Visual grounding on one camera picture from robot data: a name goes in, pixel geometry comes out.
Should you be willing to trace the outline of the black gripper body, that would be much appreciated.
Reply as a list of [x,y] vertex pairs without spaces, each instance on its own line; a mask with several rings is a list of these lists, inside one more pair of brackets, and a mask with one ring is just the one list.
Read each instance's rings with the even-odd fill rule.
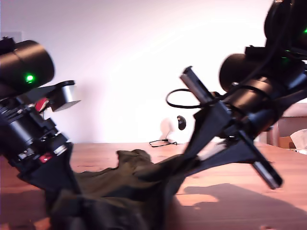
[[256,157],[249,164],[270,189],[280,188],[283,180],[255,147],[254,139],[278,118],[274,106],[274,99],[277,96],[278,94],[275,93],[270,83],[250,81],[248,85],[236,90],[221,101],[229,110],[229,123],[220,133],[225,136],[224,144],[231,146],[239,141],[245,142]]
[[70,142],[53,120],[43,119],[34,107],[0,104],[0,152],[18,172],[65,143]]

